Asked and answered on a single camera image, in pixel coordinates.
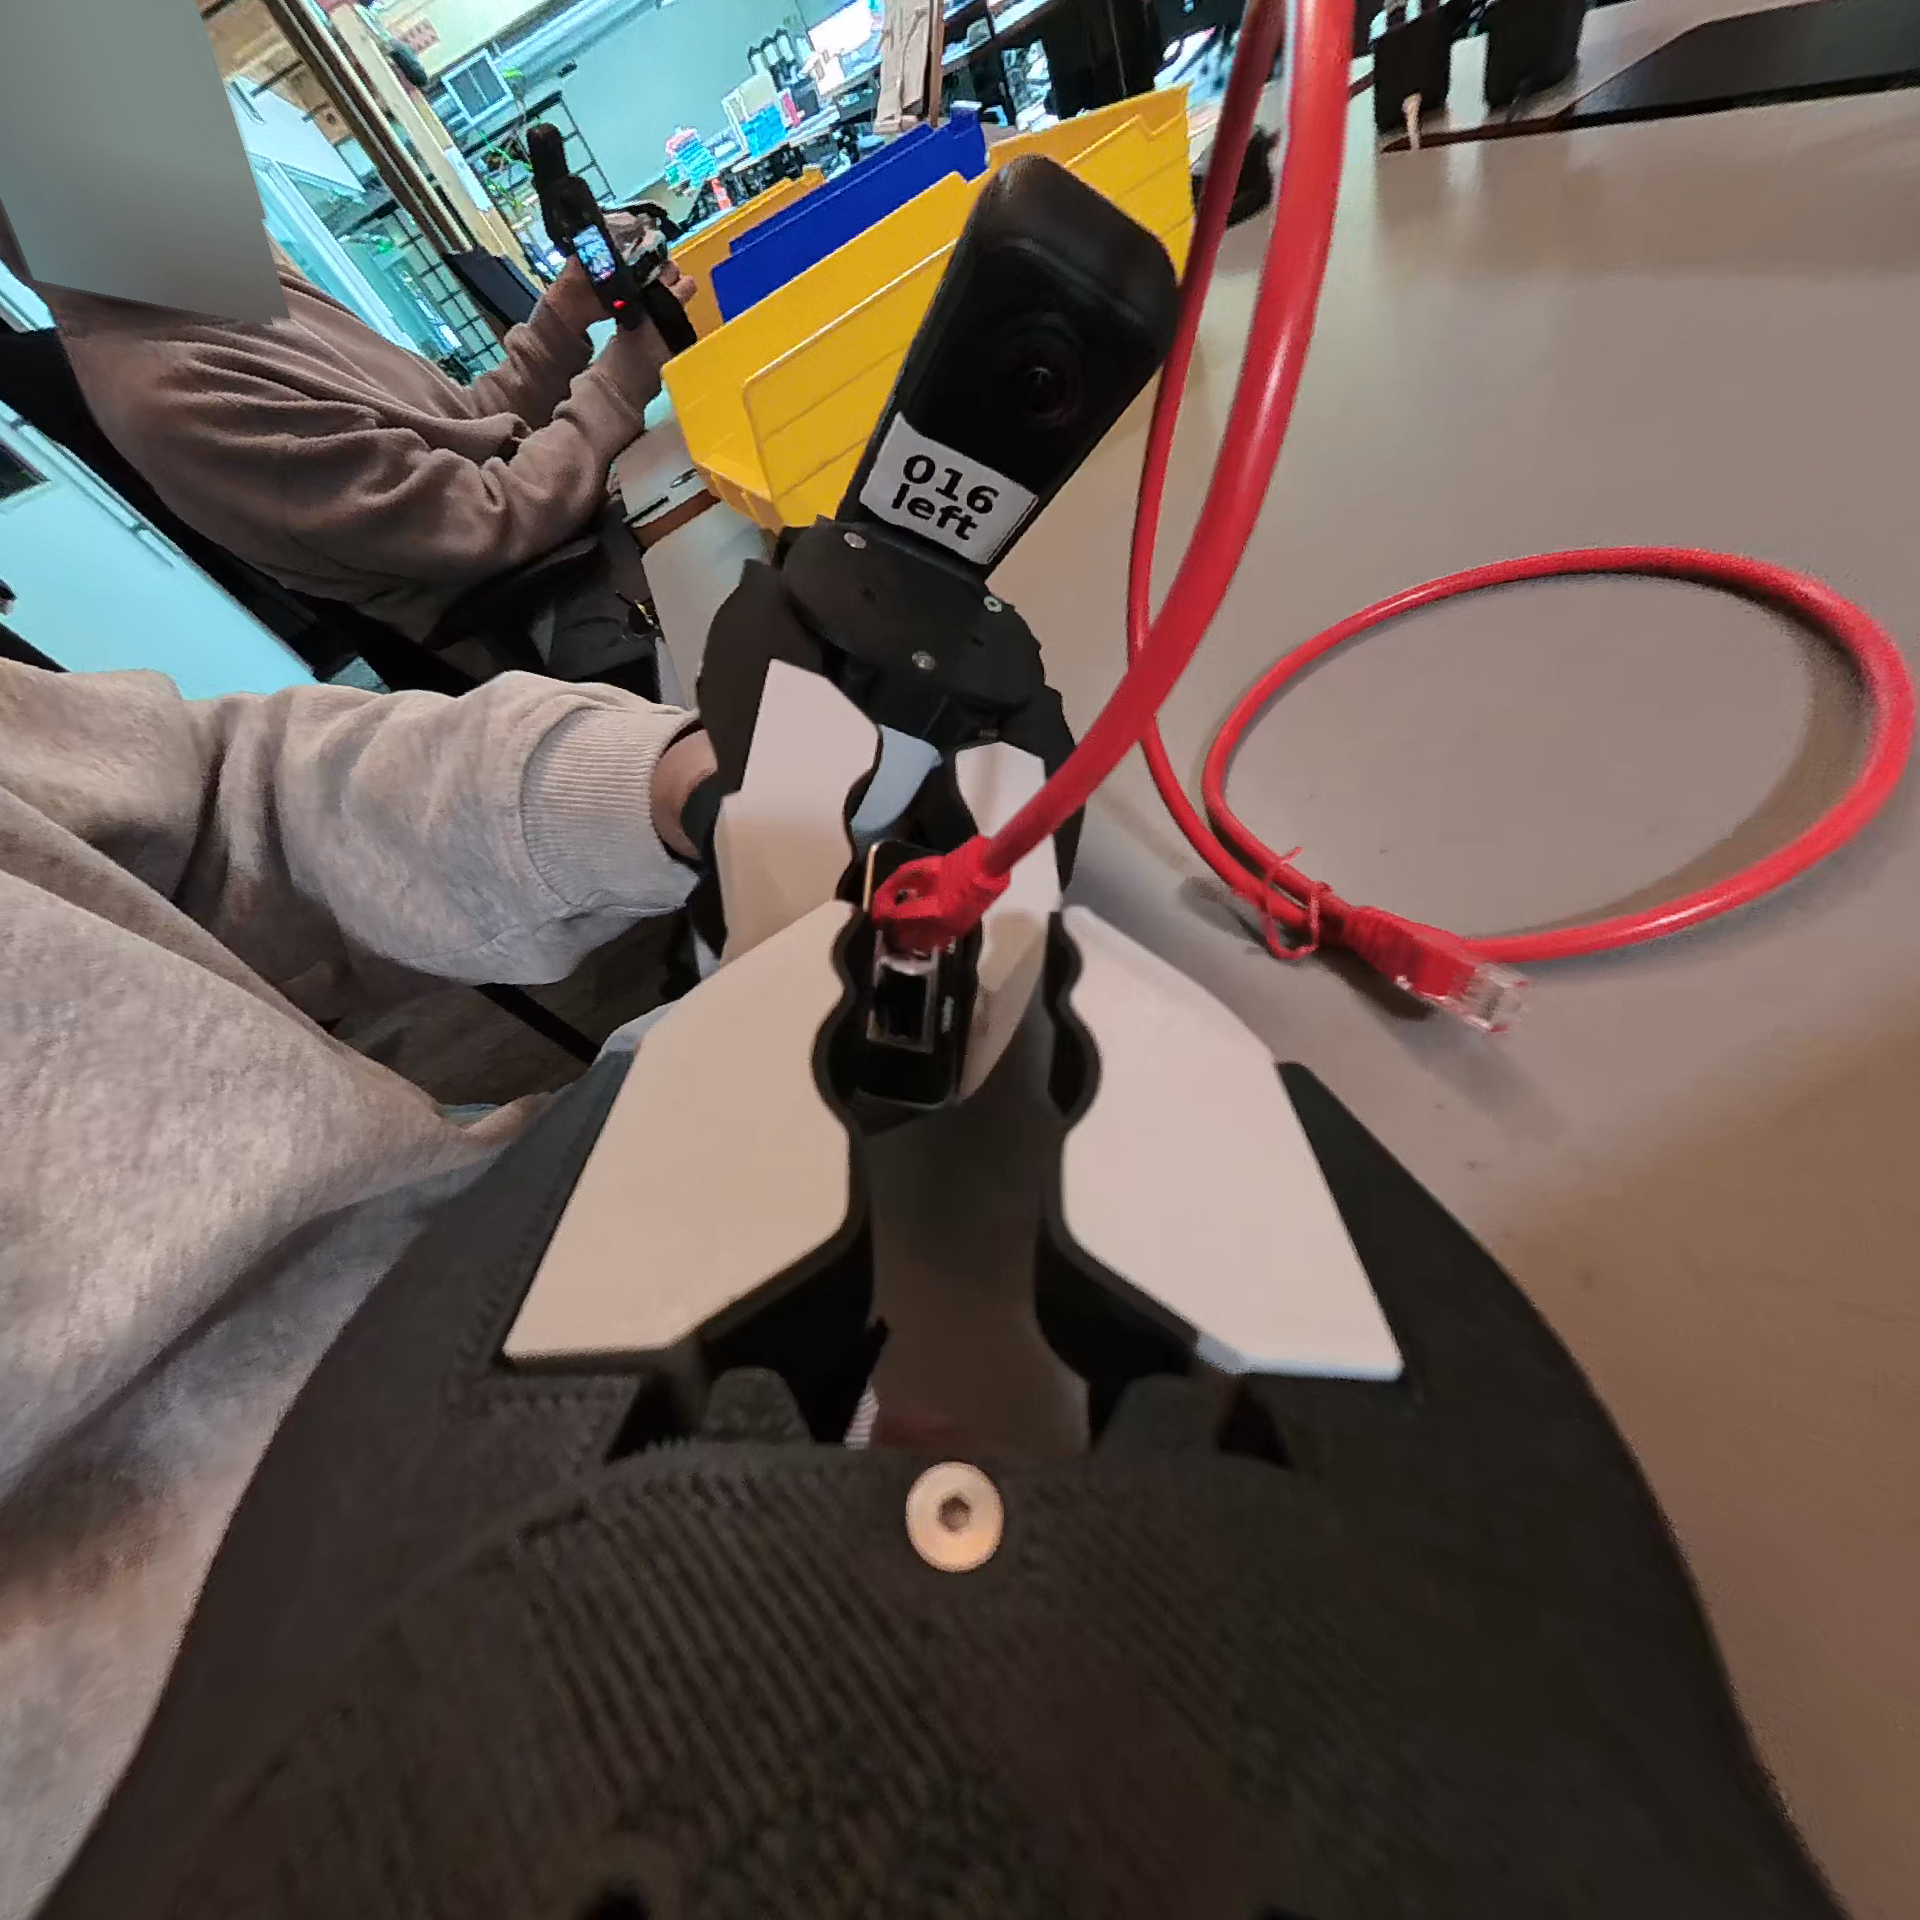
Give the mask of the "black power adapter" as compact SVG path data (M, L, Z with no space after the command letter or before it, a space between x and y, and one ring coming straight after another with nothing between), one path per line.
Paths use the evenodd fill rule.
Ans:
M1504 112L1563 83L1589 1L1488 1L1481 12L1481 99Z
M1452 50L1478 20L1478 1L1385 1L1367 28L1374 123L1380 134L1446 112Z

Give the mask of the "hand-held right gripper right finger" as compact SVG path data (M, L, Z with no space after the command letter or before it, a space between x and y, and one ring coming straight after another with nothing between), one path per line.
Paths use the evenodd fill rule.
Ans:
M1084 1380L1400 1380L1403 1355L1259 1036L1089 908L1048 954L1063 1131L1039 1323Z

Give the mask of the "black office chair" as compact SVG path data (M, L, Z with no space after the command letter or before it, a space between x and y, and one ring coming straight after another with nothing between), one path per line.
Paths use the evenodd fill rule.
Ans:
M468 590L424 639L354 606L283 588L275 577L188 528L122 457L95 423L57 328L3 328L3 401L82 457L137 511L155 515L213 579L238 588L250 611L296 615L298 651L334 667L363 660L387 688L468 691L509 669L566 684L614 686L669 699L676 684L652 617L638 541L621 530L611 477L610 502L584 535L518 571Z

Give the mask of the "person's left forearm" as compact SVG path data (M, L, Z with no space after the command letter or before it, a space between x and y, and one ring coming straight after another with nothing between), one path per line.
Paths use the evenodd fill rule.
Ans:
M700 717L503 674L460 696L3 664L3 864L161 902L288 995L320 970L566 980L684 904L657 756Z

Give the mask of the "blue storage bin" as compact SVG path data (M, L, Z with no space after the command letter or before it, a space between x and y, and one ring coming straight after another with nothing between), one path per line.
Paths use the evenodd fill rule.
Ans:
M987 164L987 129L974 110L920 123L846 171L812 187L740 238L708 284L721 324L787 286L906 201L946 178L975 179Z

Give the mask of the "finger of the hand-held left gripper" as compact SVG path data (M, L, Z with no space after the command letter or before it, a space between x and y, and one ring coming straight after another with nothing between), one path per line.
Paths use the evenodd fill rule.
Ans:
M713 828L723 963L839 897L849 804L879 756L879 730L835 686L790 661L767 666L740 783Z
M989 837L1043 786L1043 759L995 739L967 746L954 759L956 792L971 825ZM1049 924L1063 883L1054 835L1020 856L1005 890L978 926L971 961L971 1016L958 1082L974 1095L1014 1042L1042 983Z

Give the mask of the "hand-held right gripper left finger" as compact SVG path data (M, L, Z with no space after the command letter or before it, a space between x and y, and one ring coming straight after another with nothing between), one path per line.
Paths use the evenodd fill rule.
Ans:
M851 1211L851 1143L814 1056L841 1006L830 899L667 1006L626 1060L502 1355L666 1353L824 1249Z

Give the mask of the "person's grey zip sweatshirt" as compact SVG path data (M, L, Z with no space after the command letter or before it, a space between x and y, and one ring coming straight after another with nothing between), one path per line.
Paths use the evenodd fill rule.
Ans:
M302 995L3 864L3 1916L125 1772L323 1350L540 1113L450 1117Z

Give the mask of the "black ethernet adapter box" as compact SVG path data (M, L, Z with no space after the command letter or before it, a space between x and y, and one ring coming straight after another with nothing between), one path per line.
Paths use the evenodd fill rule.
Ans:
M956 1105L963 1076L984 929L930 954L900 952L869 914L881 882L932 852L895 835L874 839L841 886L851 908L828 957L841 994L815 1044L835 1110L863 1138Z

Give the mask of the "yellow storage bin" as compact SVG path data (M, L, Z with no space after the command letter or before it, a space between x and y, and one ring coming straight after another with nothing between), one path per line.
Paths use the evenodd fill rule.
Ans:
M808 164L799 174L784 178L758 196L688 229L684 238L667 246L667 253L681 275L688 275L708 290L711 273L729 258L735 242L745 240L756 227L765 225L790 205L799 203L821 184L824 171Z
M1094 107L984 147L979 171L932 162L921 190L676 353L664 390L718 502L777 532L828 511L986 182L1038 156L1101 193L1187 261L1194 225L1187 85Z

